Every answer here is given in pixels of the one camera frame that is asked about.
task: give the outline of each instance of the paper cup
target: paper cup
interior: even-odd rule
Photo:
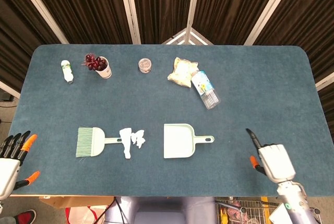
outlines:
[[[102,70],[102,71],[96,70],[95,72],[97,72],[102,78],[108,79],[111,77],[111,69],[110,69],[109,62],[105,57],[100,56],[100,58],[106,61],[106,68],[105,70]]]

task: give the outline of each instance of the brush bristles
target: brush bristles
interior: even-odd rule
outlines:
[[[92,127],[79,127],[76,157],[91,156],[92,153]]]

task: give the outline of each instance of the red grapes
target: red grapes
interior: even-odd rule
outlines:
[[[89,70],[103,71],[107,67],[105,59],[97,57],[93,53],[89,53],[85,56],[85,62],[83,63]]]

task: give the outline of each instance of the red shoe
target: red shoe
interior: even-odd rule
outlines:
[[[17,224],[32,224],[36,219],[36,211],[28,210],[14,216]]]

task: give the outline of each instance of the plastic bag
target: plastic bag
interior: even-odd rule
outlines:
[[[197,65],[197,62],[176,57],[174,71],[168,75],[167,80],[171,80],[180,86],[192,87],[192,73],[197,69]]]
[[[98,207],[65,208],[67,224],[93,224],[103,212],[104,209]],[[98,224],[103,224],[103,222],[104,218],[101,217]]]
[[[236,200],[232,202],[232,205],[240,207],[240,203]],[[228,208],[228,216],[230,217],[230,220],[241,220],[241,213],[238,210],[235,210],[233,208]],[[247,213],[244,214],[244,221],[248,221],[248,215]]]

